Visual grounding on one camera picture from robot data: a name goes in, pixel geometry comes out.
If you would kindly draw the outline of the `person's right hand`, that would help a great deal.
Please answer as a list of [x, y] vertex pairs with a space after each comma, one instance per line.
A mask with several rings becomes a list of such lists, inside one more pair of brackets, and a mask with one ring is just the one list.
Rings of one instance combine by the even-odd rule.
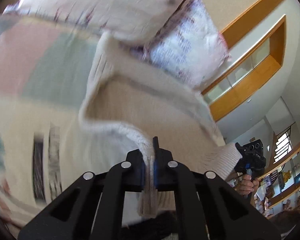
[[247, 198], [256, 193], [259, 188], [260, 181], [257, 179], [252, 179], [251, 175], [244, 174], [240, 177], [239, 183], [234, 187], [235, 191]]

